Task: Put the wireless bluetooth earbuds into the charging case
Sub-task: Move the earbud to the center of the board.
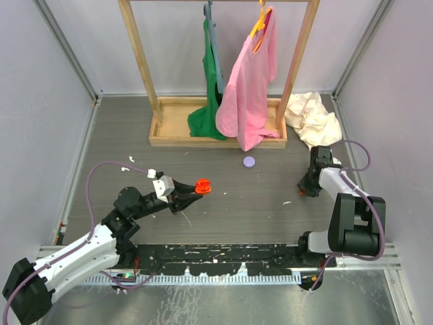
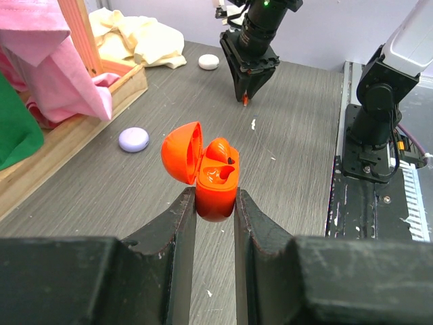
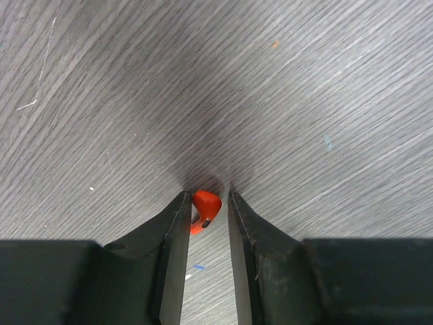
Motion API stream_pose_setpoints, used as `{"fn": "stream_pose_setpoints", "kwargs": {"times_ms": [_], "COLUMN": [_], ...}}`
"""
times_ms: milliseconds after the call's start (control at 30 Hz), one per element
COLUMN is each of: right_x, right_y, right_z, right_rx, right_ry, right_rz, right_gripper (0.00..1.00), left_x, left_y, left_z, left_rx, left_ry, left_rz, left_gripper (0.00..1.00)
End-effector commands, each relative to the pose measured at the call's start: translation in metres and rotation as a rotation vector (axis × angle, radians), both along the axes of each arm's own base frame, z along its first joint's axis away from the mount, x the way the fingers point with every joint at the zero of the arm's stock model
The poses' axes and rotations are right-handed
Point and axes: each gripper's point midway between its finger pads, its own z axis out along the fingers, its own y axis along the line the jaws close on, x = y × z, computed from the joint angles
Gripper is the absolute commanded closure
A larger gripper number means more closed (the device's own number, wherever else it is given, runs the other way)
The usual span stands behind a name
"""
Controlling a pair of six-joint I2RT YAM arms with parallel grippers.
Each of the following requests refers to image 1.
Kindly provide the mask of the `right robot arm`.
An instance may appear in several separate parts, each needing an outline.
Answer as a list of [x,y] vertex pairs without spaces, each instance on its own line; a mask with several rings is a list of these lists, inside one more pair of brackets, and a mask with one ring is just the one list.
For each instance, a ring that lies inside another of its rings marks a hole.
[[360,189],[330,147],[311,148],[310,165],[297,186],[311,198],[325,191],[334,202],[328,229],[299,237],[296,256],[300,264],[310,267],[320,258],[337,256],[375,261],[383,255],[386,202]]

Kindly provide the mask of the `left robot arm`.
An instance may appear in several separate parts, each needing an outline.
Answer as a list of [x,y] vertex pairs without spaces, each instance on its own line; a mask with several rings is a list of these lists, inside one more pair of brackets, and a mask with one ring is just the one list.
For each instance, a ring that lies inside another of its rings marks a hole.
[[152,184],[154,191],[146,195],[134,187],[123,188],[113,210],[72,244],[34,262],[27,258],[16,262],[2,291],[6,300],[3,323],[13,311],[21,324],[33,324],[89,276],[115,266],[132,266],[137,247],[131,237],[140,228],[138,219],[164,209],[177,214],[211,191],[207,179],[189,186],[163,173],[157,173]]

